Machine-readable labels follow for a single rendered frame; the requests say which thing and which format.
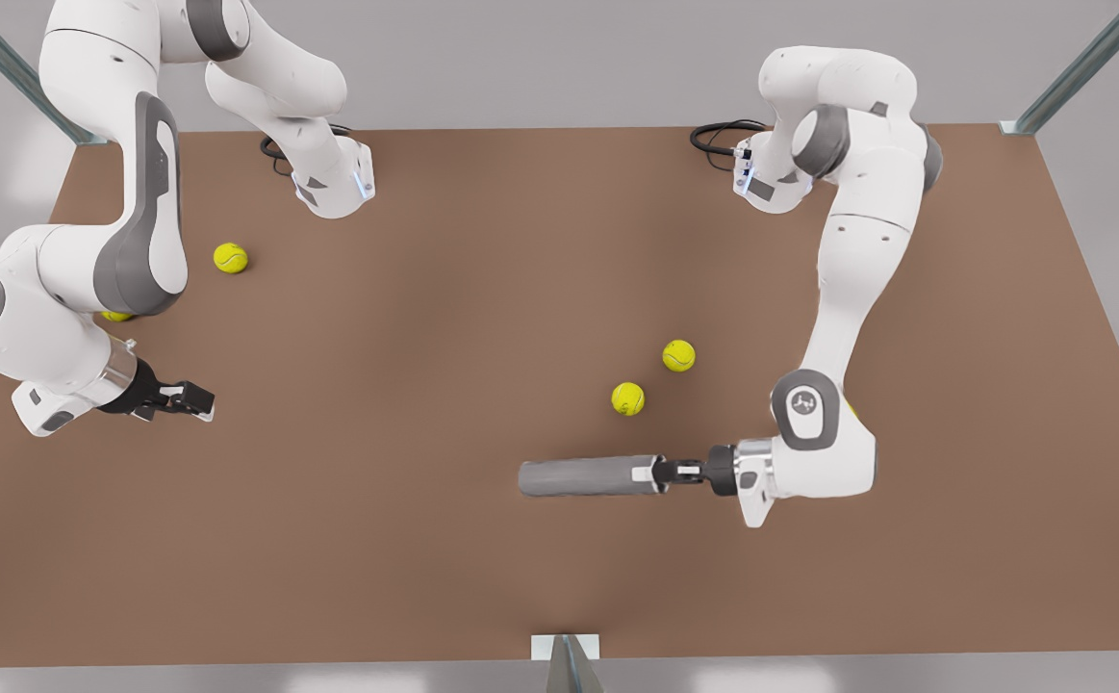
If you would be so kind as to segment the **grey tennis ball tube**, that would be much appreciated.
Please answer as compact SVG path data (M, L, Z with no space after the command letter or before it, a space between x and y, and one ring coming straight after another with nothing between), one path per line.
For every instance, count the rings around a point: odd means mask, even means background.
M526 497L589 497L661 495L669 483L653 478L660 455L628 455L598 459L523 462L517 487Z

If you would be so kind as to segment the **silver frame post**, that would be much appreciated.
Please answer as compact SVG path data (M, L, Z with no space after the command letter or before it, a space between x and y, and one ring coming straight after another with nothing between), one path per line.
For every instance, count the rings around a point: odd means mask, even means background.
M13 84L15 88L22 93L23 97L31 102L39 112L48 118L54 127L58 127L64 135L68 135L72 143L76 146L102 146L106 143L105 138L96 135L83 127L70 122L69 118L62 114L57 107L50 104L41 88L37 71L16 51L11 45L0 35L0 73Z
M1021 115L999 123L1003 135L1033 137L1078 95L1119 51L1119 12Z
M606 693L593 667L600 658L598 634L532 635L532 659L547 662L546 693Z

